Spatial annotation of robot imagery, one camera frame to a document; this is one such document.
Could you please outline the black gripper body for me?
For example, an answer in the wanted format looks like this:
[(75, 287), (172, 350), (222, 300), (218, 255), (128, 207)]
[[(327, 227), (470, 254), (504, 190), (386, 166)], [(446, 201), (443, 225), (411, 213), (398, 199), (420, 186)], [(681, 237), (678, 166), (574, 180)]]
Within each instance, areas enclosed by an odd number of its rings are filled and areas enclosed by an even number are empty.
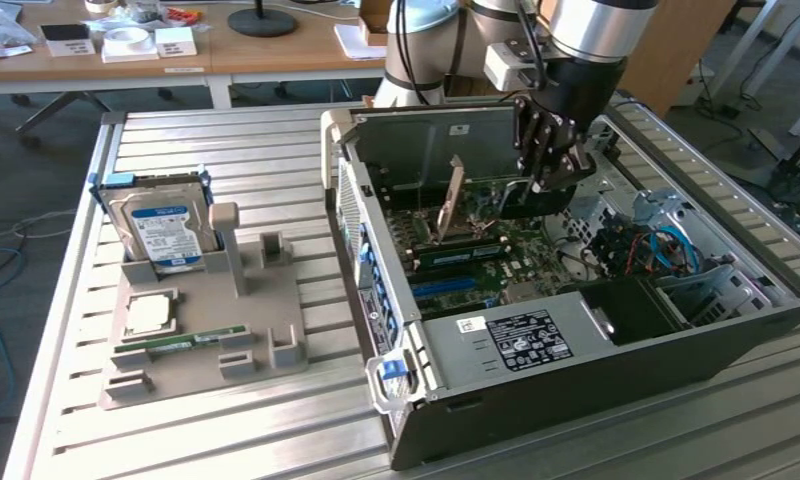
[(626, 59), (613, 63), (577, 57), (549, 60), (547, 84), (531, 93), (534, 102), (586, 131), (609, 104), (625, 71)]

